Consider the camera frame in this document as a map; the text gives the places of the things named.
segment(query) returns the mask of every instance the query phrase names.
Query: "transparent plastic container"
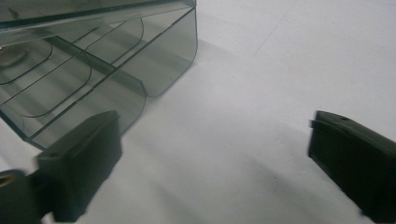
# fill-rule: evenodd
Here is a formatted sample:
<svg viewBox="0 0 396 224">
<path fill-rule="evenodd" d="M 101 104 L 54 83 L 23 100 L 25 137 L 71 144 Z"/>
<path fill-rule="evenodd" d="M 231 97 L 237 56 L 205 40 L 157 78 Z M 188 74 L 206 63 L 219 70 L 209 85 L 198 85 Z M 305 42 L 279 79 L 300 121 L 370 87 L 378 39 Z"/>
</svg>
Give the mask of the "transparent plastic container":
<svg viewBox="0 0 396 224">
<path fill-rule="evenodd" d="M 122 133 L 195 57 L 195 1 L 40 3 L 0 3 L 0 116 L 42 149 L 108 110 Z"/>
</svg>

